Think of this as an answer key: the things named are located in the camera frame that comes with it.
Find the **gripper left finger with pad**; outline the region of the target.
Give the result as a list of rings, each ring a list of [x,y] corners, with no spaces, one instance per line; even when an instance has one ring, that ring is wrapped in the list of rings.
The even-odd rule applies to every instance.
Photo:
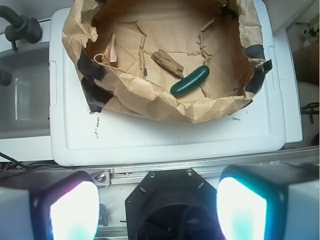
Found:
[[[99,190],[83,170],[0,175],[2,240],[92,240],[99,215]]]

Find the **gripper right finger with pad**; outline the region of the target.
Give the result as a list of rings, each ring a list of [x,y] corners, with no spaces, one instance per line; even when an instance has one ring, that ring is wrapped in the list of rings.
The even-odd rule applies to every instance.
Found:
[[[320,167],[229,165],[220,176],[216,210],[228,240],[318,240]]]

